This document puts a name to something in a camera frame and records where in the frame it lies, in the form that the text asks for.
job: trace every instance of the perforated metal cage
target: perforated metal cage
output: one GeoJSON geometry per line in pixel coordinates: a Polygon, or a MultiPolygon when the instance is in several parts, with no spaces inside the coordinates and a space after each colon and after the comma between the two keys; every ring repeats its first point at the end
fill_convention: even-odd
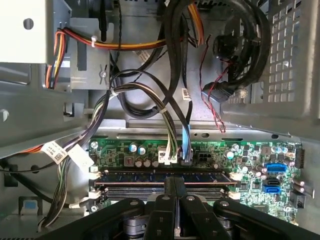
{"type": "Polygon", "coordinates": [[[225,121],[320,140],[318,78],[319,0],[270,0],[269,61],[245,98],[222,104],[225,121]]]}

